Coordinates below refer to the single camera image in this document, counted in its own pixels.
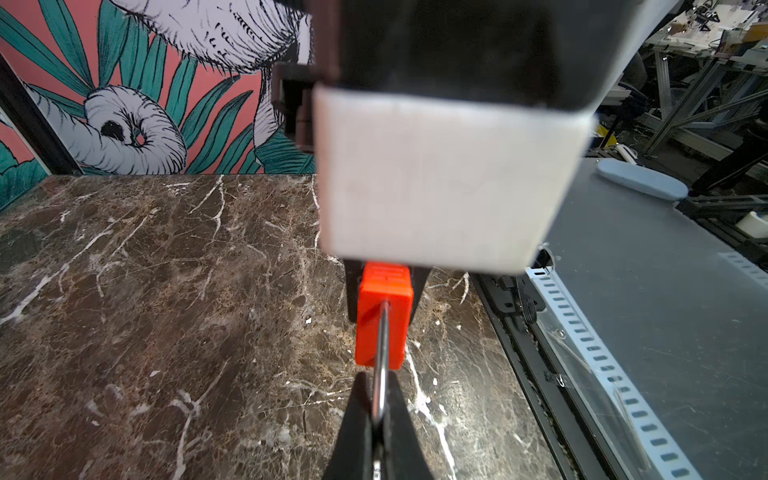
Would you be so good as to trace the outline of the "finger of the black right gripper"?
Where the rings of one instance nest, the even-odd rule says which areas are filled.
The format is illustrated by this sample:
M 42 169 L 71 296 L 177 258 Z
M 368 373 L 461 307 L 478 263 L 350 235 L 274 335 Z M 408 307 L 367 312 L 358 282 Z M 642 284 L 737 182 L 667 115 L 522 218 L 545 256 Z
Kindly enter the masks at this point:
M 364 262 L 359 260 L 344 260 L 345 292 L 347 299 L 348 319 L 357 322 L 359 289 L 364 271 Z
M 431 267 L 411 266 L 411 284 L 413 288 L 413 302 L 419 303 L 422 297 L 426 282 L 432 271 Z

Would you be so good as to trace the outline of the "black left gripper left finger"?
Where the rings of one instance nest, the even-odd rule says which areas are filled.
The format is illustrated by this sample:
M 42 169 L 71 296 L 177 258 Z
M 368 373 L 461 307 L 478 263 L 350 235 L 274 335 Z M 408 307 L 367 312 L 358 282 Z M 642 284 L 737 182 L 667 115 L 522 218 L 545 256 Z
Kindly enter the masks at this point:
M 333 452 L 322 479 L 371 480 L 373 440 L 368 375 L 359 372 L 355 376 Z

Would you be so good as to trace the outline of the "red padlock long shackle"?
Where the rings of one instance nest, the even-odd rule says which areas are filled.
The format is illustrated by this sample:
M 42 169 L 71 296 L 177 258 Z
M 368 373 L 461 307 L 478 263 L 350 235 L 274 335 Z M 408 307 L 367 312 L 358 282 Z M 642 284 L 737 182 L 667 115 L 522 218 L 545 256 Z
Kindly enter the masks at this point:
M 404 265 L 369 262 L 358 288 L 355 361 L 373 369 L 373 425 L 384 422 L 389 371 L 405 359 L 414 289 Z

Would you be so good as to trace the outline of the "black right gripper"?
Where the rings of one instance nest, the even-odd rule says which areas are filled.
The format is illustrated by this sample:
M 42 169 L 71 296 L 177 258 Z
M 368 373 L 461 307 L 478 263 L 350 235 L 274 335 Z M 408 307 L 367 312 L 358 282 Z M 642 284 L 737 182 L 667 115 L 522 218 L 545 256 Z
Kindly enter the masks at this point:
M 312 66 L 275 66 L 288 138 L 314 148 L 313 87 L 558 111 L 598 102 L 622 71 L 632 1 L 302 1 Z

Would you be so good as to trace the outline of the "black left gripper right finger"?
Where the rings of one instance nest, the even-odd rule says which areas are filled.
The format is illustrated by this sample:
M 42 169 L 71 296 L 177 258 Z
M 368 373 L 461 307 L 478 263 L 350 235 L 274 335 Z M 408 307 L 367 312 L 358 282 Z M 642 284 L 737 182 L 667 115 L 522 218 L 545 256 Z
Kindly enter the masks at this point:
M 397 375 L 387 373 L 386 403 L 381 424 L 382 478 L 432 480 Z

